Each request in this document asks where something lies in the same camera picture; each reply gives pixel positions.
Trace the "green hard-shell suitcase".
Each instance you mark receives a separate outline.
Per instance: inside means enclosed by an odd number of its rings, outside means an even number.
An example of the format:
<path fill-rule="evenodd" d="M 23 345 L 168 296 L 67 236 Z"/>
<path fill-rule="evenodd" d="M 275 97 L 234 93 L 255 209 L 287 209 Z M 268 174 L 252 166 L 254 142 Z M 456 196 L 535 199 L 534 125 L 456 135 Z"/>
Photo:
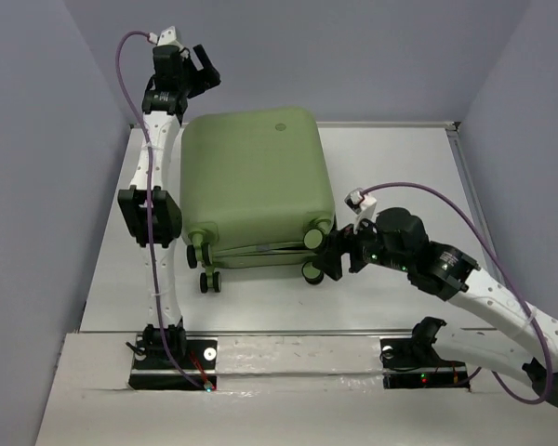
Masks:
<path fill-rule="evenodd" d="M 202 293 L 222 269 L 298 265 L 325 274 L 315 249 L 336 227 L 336 206 L 313 114 L 300 106 L 208 114 L 180 140 L 179 206 L 190 268 Z"/>

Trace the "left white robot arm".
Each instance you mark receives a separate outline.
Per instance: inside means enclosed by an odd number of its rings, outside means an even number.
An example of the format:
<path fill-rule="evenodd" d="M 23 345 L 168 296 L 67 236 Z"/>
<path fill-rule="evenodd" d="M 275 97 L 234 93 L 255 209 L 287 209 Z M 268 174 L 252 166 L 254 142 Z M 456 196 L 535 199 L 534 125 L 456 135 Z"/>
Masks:
<path fill-rule="evenodd" d="M 117 203 L 143 254 L 148 311 L 133 350 L 142 359 L 171 368 L 185 361 L 187 339 L 174 270 L 182 214 L 168 190 L 167 172 L 189 99 L 219 83 L 219 73 L 202 46 L 159 40 L 153 46 L 153 74 L 142 102 L 130 107 L 143 140 L 133 177 L 117 192 Z"/>

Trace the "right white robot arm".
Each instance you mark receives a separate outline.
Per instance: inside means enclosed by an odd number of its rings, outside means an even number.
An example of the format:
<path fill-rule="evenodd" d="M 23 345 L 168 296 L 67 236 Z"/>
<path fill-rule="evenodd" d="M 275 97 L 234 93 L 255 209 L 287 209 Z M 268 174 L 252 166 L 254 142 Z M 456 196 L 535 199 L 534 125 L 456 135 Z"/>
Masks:
<path fill-rule="evenodd" d="M 422 220 L 404 208 L 384 210 L 340 230 L 332 230 L 312 259 L 315 269 L 341 279 L 341 259 L 348 271 L 368 265 L 402 272 L 424 294 L 470 312 L 492 331 L 465 331 L 435 317 L 425 317 L 392 351 L 411 366 L 445 361 L 472 363 L 529 387 L 558 408 L 558 319 L 521 304 L 478 262 L 458 248 L 429 239 Z"/>

